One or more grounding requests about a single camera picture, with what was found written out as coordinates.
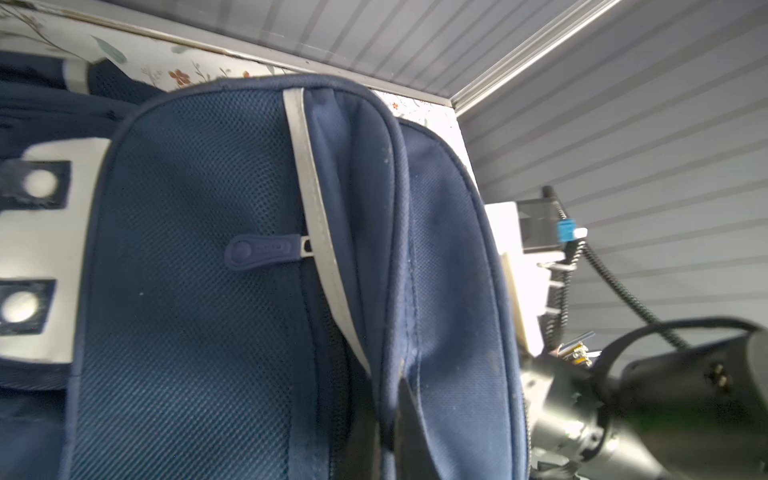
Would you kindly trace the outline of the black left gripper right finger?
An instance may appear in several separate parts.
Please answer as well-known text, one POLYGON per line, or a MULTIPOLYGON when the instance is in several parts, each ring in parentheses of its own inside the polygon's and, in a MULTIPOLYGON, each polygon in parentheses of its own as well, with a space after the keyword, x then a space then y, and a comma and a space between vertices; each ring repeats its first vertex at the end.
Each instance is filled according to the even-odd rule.
POLYGON ((393 451, 398 480, 441 479, 430 451, 418 395, 405 377, 398 382, 393 451))

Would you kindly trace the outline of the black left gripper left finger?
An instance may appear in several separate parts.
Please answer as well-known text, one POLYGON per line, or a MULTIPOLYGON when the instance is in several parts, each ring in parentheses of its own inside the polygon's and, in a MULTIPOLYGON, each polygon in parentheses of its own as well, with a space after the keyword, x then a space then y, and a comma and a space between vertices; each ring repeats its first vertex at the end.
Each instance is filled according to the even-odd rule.
POLYGON ((352 418, 341 461, 342 479, 375 480, 381 477, 379 423, 369 383, 351 390, 352 418))

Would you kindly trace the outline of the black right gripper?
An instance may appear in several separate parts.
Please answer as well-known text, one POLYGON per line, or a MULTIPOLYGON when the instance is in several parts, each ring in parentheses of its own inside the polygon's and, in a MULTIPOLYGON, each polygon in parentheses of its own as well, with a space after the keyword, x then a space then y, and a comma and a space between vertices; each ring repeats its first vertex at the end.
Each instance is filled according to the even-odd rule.
POLYGON ((614 362, 634 331, 584 368, 542 355, 522 364, 533 479, 763 479, 767 333, 614 362))

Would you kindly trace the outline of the navy blue student backpack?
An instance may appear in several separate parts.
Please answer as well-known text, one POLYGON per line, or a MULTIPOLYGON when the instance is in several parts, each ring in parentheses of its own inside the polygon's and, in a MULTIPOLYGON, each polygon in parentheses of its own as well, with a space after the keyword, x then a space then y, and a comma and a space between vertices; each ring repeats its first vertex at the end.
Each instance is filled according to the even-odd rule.
POLYGON ((1 475, 342 479, 398 382, 441 479, 529 473, 513 314, 454 151, 322 75, 165 92, 1 56, 1 475))

